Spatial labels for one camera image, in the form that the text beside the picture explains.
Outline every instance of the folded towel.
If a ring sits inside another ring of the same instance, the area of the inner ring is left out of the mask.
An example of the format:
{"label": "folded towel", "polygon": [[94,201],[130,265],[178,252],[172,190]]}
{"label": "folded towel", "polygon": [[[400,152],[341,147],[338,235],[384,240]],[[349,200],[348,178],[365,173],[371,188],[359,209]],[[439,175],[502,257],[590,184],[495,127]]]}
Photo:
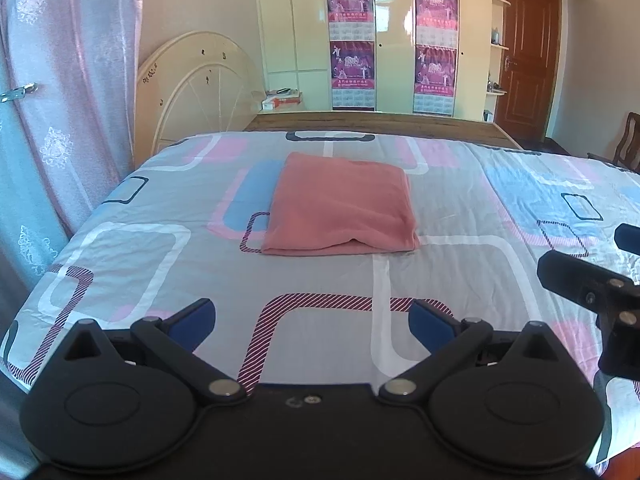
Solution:
{"label": "folded towel", "polygon": [[412,251],[420,245],[404,171],[291,153],[273,194],[264,254]]}

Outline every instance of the round headboard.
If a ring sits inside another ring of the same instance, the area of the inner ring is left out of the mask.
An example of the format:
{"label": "round headboard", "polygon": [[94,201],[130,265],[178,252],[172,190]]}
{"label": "round headboard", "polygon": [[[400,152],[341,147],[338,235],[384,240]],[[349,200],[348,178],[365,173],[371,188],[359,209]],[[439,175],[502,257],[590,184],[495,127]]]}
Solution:
{"label": "round headboard", "polygon": [[185,137],[244,130],[264,98],[262,75],[229,38],[196,31],[168,41],[138,71],[136,168]]}

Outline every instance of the curtain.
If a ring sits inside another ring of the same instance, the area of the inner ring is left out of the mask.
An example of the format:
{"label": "curtain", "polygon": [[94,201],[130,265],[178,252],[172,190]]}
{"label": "curtain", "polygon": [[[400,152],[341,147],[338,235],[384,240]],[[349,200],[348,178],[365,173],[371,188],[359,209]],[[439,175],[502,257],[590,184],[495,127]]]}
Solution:
{"label": "curtain", "polygon": [[[141,18],[142,0],[0,0],[0,92],[38,84],[0,104],[0,337],[69,237],[132,171]],[[0,381],[0,478],[33,465],[9,431],[20,396]]]}

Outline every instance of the wall shelf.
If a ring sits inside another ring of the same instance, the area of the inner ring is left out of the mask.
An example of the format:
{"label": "wall shelf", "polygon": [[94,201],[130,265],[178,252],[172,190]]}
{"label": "wall shelf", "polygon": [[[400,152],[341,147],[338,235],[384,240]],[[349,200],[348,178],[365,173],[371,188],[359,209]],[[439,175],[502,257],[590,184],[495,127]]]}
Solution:
{"label": "wall shelf", "polygon": [[493,0],[493,1],[494,1],[494,4],[511,7],[511,2],[508,2],[507,0]]}

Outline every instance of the bedspread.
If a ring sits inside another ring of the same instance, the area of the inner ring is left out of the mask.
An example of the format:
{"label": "bedspread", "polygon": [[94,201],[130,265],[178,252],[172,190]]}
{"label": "bedspread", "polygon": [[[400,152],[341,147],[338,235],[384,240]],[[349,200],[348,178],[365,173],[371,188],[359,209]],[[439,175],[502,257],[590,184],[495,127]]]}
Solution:
{"label": "bedspread", "polygon": [[[402,168],[420,247],[260,254],[291,152]],[[428,355],[407,323],[412,298],[421,298],[499,330],[549,323],[611,408],[594,463],[640,441],[640,387],[598,371],[594,315],[544,290],[536,264],[555,248],[637,282],[638,258],[613,243],[621,222],[640,223],[640,177],[595,160],[349,132],[191,137],[95,209],[18,313],[2,370],[28,389],[78,319],[125,328],[211,298],[216,327],[196,354],[247,389],[258,381],[377,388]]]}

